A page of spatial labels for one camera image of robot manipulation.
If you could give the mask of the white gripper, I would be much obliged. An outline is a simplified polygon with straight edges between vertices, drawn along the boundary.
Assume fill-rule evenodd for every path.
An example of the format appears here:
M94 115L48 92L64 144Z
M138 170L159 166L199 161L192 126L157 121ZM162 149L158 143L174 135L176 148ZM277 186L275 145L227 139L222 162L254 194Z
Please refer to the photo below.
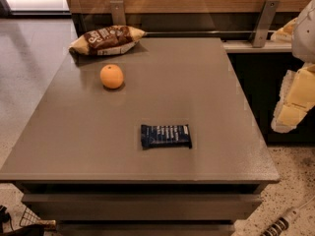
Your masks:
M315 0L271 35L274 42L291 42L291 38L293 56L305 64L297 72L288 70L283 77L271 123L277 133L295 129L315 106L315 64L311 64L315 63Z

